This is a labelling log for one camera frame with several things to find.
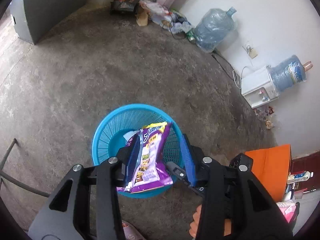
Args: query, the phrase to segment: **plastic bottle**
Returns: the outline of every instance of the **plastic bottle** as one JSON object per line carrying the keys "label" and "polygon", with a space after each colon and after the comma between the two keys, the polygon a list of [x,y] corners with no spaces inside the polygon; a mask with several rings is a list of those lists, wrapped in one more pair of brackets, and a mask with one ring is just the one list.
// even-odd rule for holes
{"label": "plastic bottle", "polygon": [[312,68],[312,63],[308,61],[304,65],[296,55],[292,55],[275,67],[267,67],[270,78],[276,87],[277,95],[285,89],[292,87],[296,83],[306,80],[305,72]]}
{"label": "plastic bottle", "polygon": [[287,184],[292,184],[292,183],[300,182],[300,181],[306,181],[306,180],[310,179],[311,177],[313,177],[313,172],[309,172],[309,171],[304,171],[299,174],[291,174],[288,176]]}
{"label": "plastic bottle", "polygon": [[197,46],[204,52],[212,52],[227,34],[236,28],[232,19],[235,12],[233,7],[227,12],[218,8],[210,9],[194,29]]}

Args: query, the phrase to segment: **concrete floor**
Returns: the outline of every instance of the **concrete floor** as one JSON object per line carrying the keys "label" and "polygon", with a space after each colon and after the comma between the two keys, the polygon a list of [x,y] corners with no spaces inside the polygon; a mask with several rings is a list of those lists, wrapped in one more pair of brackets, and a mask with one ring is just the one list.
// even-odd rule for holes
{"label": "concrete floor", "polygon": [[[75,163],[91,166],[99,122],[130,103],[164,110],[193,145],[223,164],[275,144],[214,59],[155,24],[138,27],[132,16],[82,9],[36,46],[18,39],[8,18],[0,41],[0,156],[14,137],[19,142],[4,171],[40,190],[52,192]],[[25,229],[46,200],[7,181],[1,197]],[[176,183],[157,197],[119,202],[122,218],[147,239],[174,240],[191,239],[201,199]]]}

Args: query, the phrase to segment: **orange box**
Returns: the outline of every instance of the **orange box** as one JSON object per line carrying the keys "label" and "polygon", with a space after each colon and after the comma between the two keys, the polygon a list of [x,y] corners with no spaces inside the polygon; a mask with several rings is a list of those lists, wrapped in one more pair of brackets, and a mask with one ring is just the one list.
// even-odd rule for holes
{"label": "orange box", "polygon": [[291,162],[290,144],[245,152],[253,159],[252,173],[275,202],[282,201]]}

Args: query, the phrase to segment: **pink slipper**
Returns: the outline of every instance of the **pink slipper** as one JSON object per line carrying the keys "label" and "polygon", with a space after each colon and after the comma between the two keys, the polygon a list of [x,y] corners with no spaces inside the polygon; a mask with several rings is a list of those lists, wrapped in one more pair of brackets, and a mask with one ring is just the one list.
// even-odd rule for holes
{"label": "pink slipper", "polygon": [[128,225],[123,228],[124,235],[127,240],[146,240],[133,225],[123,220],[122,223]]}

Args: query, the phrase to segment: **metal rod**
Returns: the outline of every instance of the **metal rod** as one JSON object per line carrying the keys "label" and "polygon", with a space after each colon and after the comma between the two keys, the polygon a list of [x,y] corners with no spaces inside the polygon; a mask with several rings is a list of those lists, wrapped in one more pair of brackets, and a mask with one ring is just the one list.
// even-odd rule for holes
{"label": "metal rod", "polygon": [[13,177],[11,177],[10,175],[6,174],[2,170],[0,170],[0,176],[4,177],[5,179],[10,181],[11,183],[17,185],[18,187],[21,187],[21,188],[23,188],[23,189],[25,189],[27,191],[30,191],[32,193],[35,193],[37,195],[44,196],[44,197],[49,197],[49,195],[50,195],[49,193],[37,190],[36,188],[30,187],[30,186],[28,186],[26,184],[21,183],[20,181],[14,179]]}
{"label": "metal rod", "polygon": [[1,160],[1,162],[0,162],[0,171],[2,171],[2,169],[3,169],[3,167],[4,167],[4,164],[5,164],[8,156],[9,156],[9,153],[11,152],[13,146],[14,146],[16,143],[18,143],[18,142],[17,142],[17,139],[14,138],[14,139],[12,140],[12,143],[10,144],[10,146],[7,148],[7,151],[5,152],[3,158],[2,158],[2,160]]}

